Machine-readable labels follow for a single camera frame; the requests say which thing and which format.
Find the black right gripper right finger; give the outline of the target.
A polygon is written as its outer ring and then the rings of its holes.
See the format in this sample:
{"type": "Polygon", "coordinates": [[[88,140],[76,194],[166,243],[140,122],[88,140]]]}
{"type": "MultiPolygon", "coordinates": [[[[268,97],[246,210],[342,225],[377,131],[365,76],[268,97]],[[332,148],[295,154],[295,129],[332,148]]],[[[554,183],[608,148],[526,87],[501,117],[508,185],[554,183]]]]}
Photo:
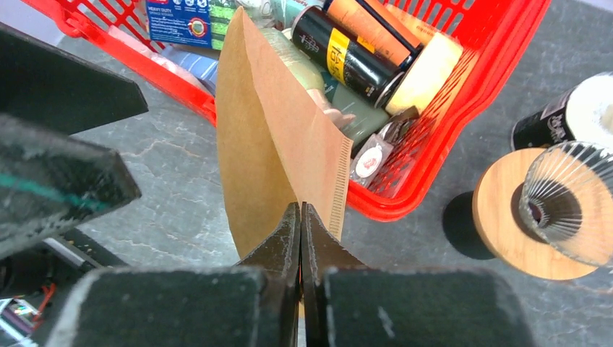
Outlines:
{"type": "Polygon", "coordinates": [[[367,267],[301,206],[308,346],[532,346],[518,297],[498,274],[466,267],[367,267]]]}

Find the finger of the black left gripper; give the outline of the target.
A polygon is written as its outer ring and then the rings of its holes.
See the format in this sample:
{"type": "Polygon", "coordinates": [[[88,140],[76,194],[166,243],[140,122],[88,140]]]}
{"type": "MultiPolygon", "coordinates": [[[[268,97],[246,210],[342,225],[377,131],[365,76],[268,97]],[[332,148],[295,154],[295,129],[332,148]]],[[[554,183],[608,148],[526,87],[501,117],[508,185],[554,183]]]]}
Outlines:
{"type": "Polygon", "coordinates": [[[1,113],[76,134],[148,111],[136,82],[1,25],[1,113]]]}
{"type": "Polygon", "coordinates": [[[142,196],[119,153],[1,115],[1,257],[142,196]]]}

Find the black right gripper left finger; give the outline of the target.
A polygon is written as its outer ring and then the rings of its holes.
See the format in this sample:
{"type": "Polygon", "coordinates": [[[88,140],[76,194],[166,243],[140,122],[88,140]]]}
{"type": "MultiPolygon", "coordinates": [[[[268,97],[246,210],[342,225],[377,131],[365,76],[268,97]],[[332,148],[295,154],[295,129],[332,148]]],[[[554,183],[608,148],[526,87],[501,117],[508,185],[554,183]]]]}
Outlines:
{"type": "Polygon", "coordinates": [[[230,267],[116,267],[73,287],[48,346],[295,346],[300,208],[230,267]]]}

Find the brown paper coffee filter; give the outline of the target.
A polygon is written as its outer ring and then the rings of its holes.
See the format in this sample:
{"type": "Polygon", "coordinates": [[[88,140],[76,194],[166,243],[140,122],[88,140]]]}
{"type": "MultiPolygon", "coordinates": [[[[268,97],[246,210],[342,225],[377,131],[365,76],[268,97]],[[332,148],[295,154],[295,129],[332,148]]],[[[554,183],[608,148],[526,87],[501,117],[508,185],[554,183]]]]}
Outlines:
{"type": "Polygon", "coordinates": [[[220,180],[240,257],[292,202],[340,238],[352,141],[321,111],[244,9],[229,24],[215,97],[220,180]]]}

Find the clear glass dripper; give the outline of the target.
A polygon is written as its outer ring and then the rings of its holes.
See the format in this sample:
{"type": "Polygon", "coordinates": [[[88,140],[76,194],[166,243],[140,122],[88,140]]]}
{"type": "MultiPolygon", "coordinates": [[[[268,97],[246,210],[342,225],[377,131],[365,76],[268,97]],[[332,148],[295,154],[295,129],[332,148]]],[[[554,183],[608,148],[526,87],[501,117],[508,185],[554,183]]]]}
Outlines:
{"type": "Polygon", "coordinates": [[[585,141],[545,149],[528,167],[518,214],[565,256],[612,266],[612,149],[585,141]]]}

